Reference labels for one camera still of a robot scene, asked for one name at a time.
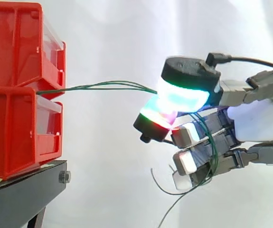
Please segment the white backdrop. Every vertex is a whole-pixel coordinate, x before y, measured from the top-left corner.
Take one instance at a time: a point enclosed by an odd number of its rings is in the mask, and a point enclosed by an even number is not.
[[[41,0],[67,43],[67,86],[110,79],[155,88],[166,56],[219,51],[273,62],[273,0]],[[232,63],[223,78],[261,66]],[[156,228],[175,201],[170,145],[144,144],[132,124],[150,94],[67,92],[64,155],[72,181],[46,210],[44,228]],[[273,227],[273,166],[231,171],[187,195],[164,228]]]

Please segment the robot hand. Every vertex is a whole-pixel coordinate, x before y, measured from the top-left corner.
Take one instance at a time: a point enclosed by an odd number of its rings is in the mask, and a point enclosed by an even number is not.
[[[273,164],[273,71],[260,72],[246,82],[220,80],[216,65],[230,61],[273,67],[261,60],[223,54],[210,53],[206,61],[168,58],[158,95],[143,108],[134,123],[146,143],[150,139],[162,142],[171,131],[173,144],[180,149],[173,156],[177,173],[189,175],[192,185],[209,175],[244,168],[249,162]],[[192,113],[219,106],[226,107],[204,117],[218,155],[218,166],[212,173],[209,161],[213,150],[199,123],[193,121],[175,128],[172,125],[177,112]],[[243,142],[258,144],[248,150],[237,148]]]

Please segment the white fingertip pad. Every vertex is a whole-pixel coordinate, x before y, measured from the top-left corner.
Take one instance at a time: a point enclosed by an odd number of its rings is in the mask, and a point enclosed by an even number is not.
[[[186,123],[183,125],[188,131],[188,134],[191,139],[191,144],[197,143],[199,141],[198,132],[195,128],[195,125],[193,123]]]
[[[185,173],[188,175],[197,171],[197,166],[190,151],[182,152],[179,154],[179,160],[183,166]]]

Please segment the red storage bin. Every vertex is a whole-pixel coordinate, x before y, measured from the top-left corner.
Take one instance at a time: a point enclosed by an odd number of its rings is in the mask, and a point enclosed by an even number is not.
[[[0,87],[0,178],[22,174],[62,154],[62,104],[29,87]]]
[[[40,4],[0,2],[0,86],[62,89],[65,54],[65,43],[49,26]]]

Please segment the glowing led light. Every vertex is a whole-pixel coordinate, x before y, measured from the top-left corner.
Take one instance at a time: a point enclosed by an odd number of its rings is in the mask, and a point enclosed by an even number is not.
[[[178,114],[177,112],[167,108],[157,95],[153,96],[147,102],[147,104],[141,109],[140,113],[156,124],[167,129],[171,129],[171,126]]]
[[[158,96],[172,110],[193,113],[204,106],[209,92],[181,88],[161,78],[158,83]]]

